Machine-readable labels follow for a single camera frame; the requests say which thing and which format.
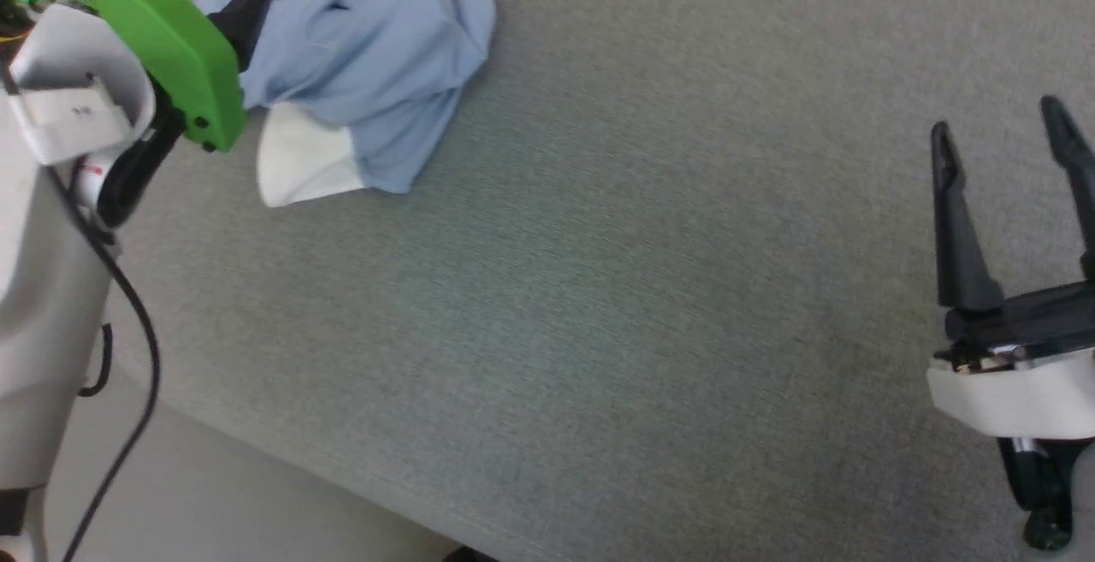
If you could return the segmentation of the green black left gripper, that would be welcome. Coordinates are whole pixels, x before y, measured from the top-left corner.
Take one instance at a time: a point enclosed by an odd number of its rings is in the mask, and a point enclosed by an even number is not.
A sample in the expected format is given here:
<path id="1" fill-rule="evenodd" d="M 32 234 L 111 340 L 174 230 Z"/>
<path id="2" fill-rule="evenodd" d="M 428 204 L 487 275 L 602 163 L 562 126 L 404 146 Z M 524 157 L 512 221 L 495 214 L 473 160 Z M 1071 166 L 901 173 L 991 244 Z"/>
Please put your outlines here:
<path id="1" fill-rule="evenodd" d="M 180 139 L 228 151 L 243 131 L 239 76 L 273 0 L 3 0 L 3 176 L 74 169 L 74 195 L 117 228 Z"/>

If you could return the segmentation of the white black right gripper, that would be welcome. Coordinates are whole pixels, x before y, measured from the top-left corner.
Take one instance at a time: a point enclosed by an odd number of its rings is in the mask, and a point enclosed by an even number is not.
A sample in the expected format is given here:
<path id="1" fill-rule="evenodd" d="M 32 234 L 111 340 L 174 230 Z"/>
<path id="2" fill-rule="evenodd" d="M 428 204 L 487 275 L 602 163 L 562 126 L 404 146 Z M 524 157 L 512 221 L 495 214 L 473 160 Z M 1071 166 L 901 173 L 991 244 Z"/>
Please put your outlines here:
<path id="1" fill-rule="evenodd" d="M 946 121 L 931 130 L 936 288 L 947 347 L 927 366 L 936 409 L 998 441 L 1008 491 L 1026 514 L 1027 550 L 1080 543 L 1072 488 L 1092 449 L 1094 156 L 1065 103 L 1039 101 L 1049 149 L 1068 177 L 1087 282 L 1005 298 L 988 269 Z"/>

